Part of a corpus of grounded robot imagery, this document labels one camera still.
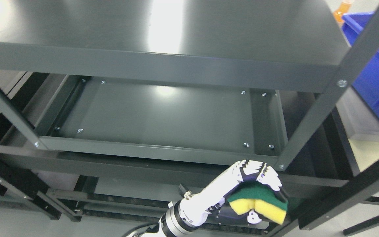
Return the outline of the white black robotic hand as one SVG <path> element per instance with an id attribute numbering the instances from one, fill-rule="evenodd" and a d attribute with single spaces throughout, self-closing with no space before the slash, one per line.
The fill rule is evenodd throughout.
<path id="1" fill-rule="evenodd" d="M 242 160 L 234 163 L 213 179 L 200 193 L 183 199 L 191 201 L 197 208 L 212 214 L 210 208 L 222 207 L 227 202 L 227 197 L 243 182 L 259 182 L 267 185 L 275 191 L 278 198 L 285 197 L 288 199 L 279 175 L 273 167 L 265 162 L 252 160 Z M 258 224 L 267 219 L 259 216 L 254 211 L 245 215 L 237 215 L 231 209 L 231 213 L 236 215 L 238 219 L 245 218 L 248 224 Z"/>

